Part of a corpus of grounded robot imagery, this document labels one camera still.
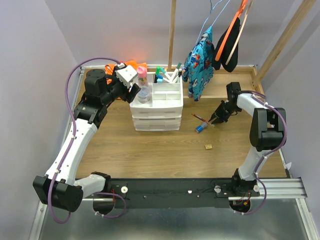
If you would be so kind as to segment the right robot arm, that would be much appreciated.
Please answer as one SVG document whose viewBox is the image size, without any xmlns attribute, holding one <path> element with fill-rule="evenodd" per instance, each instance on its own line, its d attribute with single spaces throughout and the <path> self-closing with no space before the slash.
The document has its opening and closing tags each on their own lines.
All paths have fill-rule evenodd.
<svg viewBox="0 0 320 240">
<path fill-rule="evenodd" d="M 270 155 L 287 141 L 286 110 L 262 101 L 265 96 L 250 90 L 241 90 L 239 82 L 226 85 L 227 100 L 211 115 L 213 125 L 226 123 L 232 115 L 241 111 L 251 117 L 249 132 L 250 150 L 243 164 L 236 169 L 230 183 L 230 191 L 236 196 L 253 191 L 258 175 Z"/>
</svg>

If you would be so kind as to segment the small tan eraser block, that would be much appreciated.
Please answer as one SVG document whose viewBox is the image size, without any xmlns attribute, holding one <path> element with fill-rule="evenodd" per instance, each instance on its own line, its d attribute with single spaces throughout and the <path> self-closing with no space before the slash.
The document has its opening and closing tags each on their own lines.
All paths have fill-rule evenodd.
<svg viewBox="0 0 320 240">
<path fill-rule="evenodd" d="M 206 150 L 211 150 L 213 148 L 211 144 L 206 144 L 204 147 Z"/>
</svg>

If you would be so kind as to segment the white plastic drawer organizer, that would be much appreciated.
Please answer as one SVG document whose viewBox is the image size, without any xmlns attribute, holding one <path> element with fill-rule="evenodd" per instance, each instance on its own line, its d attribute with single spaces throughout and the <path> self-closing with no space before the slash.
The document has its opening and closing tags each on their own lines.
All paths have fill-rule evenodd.
<svg viewBox="0 0 320 240">
<path fill-rule="evenodd" d="M 154 83 L 155 72 L 147 73 L 151 98 L 148 103 L 138 102 L 137 96 L 129 104 L 136 131 L 178 131 L 184 106 L 183 81 Z"/>
</svg>

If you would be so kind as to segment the teal capped white marker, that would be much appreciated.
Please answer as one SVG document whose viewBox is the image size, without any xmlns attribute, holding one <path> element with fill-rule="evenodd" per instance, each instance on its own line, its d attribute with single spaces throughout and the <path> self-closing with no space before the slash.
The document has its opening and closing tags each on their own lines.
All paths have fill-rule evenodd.
<svg viewBox="0 0 320 240">
<path fill-rule="evenodd" d="M 165 76 L 165 79 L 169 82 L 172 83 L 172 77 L 165 71 L 165 69 L 163 67 L 160 67 L 160 71 L 163 73 L 163 75 Z"/>
</svg>

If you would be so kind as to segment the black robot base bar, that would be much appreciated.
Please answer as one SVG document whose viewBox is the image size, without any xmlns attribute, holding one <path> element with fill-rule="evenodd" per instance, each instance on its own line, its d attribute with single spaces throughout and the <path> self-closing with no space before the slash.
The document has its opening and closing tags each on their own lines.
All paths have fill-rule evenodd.
<svg viewBox="0 0 320 240">
<path fill-rule="evenodd" d="M 258 197 L 256 180 L 232 178 L 110 178 L 101 192 L 115 193 L 116 208 L 229 208 L 233 200 Z"/>
</svg>

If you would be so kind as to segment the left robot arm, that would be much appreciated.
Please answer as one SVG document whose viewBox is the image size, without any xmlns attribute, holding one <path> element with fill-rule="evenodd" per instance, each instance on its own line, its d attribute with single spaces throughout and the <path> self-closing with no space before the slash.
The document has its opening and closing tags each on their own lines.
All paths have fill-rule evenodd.
<svg viewBox="0 0 320 240">
<path fill-rule="evenodd" d="M 110 194 L 110 176 L 93 172 L 76 180 L 76 173 L 85 150 L 104 120 L 107 109 L 120 98 L 131 103 L 140 91 L 134 82 L 138 77 L 132 66 L 117 65 L 112 74 L 92 69 L 84 79 L 85 91 L 71 111 L 72 124 L 62 148 L 44 176 L 36 176 L 33 188 L 40 201 L 50 208 L 75 212 L 82 199 L 97 194 Z"/>
</svg>

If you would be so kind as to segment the clear jar of paperclips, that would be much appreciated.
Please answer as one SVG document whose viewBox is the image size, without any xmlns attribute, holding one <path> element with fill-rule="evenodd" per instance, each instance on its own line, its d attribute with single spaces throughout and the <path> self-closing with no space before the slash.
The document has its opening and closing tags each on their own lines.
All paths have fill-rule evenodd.
<svg viewBox="0 0 320 240">
<path fill-rule="evenodd" d="M 137 94 L 137 100 L 141 104 L 146 104 L 151 100 L 151 90 L 148 86 L 142 86 Z"/>
</svg>

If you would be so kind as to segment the pink capped pen tube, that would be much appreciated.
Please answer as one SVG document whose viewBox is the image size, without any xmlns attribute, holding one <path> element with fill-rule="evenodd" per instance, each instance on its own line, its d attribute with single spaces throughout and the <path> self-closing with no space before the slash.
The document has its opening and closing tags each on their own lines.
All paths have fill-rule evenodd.
<svg viewBox="0 0 320 240">
<path fill-rule="evenodd" d="M 147 87 L 149 85 L 147 80 L 147 68 L 145 68 L 144 66 L 138 66 L 136 71 L 138 73 L 139 87 Z"/>
</svg>

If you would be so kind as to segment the blue grey stamp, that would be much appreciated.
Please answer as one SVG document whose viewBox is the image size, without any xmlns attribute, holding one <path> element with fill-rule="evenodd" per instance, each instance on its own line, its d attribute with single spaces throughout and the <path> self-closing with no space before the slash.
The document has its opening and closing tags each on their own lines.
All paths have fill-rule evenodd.
<svg viewBox="0 0 320 240">
<path fill-rule="evenodd" d="M 195 128 L 195 131 L 197 133 L 201 133 L 207 127 L 208 127 L 208 124 L 206 122 L 202 122 L 199 126 Z"/>
</svg>

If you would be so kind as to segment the blue capped white marker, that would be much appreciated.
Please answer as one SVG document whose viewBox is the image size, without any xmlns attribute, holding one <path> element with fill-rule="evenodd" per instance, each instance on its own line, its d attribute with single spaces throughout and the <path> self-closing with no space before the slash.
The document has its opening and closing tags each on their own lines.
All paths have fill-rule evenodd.
<svg viewBox="0 0 320 240">
<path fill-rule="evenodd" d="M 163 82 L 170 83 L 170 82 L 168 82 L 168 81 L 166 80 L 165 77 L 163 77 L 163 76 L 161 76 L 161 75 L 159 75 L 159 74 L 156 75 L 156 78 L 157 78 L 157 79 L 163 79 Z"/>
</svg>

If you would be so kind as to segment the black capped white marker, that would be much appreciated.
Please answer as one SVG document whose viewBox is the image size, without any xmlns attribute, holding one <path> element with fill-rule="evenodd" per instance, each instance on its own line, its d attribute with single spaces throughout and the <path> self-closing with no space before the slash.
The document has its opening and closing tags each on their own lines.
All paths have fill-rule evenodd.
<svg viewBox="0 0 320 240">
<path fill-rule="evenodd" d="M 182 78 L 182 73 L 183 73 L 183 70 L 180 68 L 178 70 L 178 76 L 177 76 L 177 83 L 180 83 L 181 82 L 181 78 Z"/>
</svg>

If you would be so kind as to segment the green capped white marker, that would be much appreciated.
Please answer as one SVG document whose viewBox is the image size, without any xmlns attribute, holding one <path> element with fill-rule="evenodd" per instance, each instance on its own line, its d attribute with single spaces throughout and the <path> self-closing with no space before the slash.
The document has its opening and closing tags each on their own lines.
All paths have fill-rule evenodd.
<svg viewBox="0 0 320 240">
<path fill-rule="evenodd" d="M 181 62 L 178 63 L 178 65 L 176 66 L 175 70 L 173 71 L 173 74 L 171 75 L 170 77 L 170 82 L 171 83 L 174 83 L 175 82 L 175 79 L 176 77 L 178 76 L 178 72 L 179 72 L 179 69 L 180 69 L 180 66 L 181 66 Z"/>
</svg>

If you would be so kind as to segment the orange red pen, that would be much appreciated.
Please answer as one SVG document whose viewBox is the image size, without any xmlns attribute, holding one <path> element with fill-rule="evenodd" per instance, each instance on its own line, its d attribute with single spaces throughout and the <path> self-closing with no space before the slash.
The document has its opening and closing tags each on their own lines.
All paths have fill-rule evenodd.
<svg viewBox="0 0 320 240">
<path fill-rule="evenodd" d="M 209 121 L 205 120 L 204 118 L 200 117 L 199 115 L 192 113 L 192 116 L 194 116 L 195 118 L 207 123 L 209 126 L 215 127 L 215 124 L 210 123 Z"/>
</svg>

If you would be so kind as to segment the black green highlighter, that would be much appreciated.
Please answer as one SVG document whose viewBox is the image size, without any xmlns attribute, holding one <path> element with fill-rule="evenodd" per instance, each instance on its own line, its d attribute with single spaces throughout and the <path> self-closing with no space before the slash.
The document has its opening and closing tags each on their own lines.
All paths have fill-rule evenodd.
<svg viewBox="0 0 320 240">
<path fill-rule="evenodd" d="M 156 67 L 156 70 L 155 70 L 155 74 L 154 74 L 154 80 L 153 80 L 153 82 L 154 83 L 157 83 L 157 77 L 156 77 L 156 75 L 160 75 L 160 66 L 157 66 Z"/>
</svg>

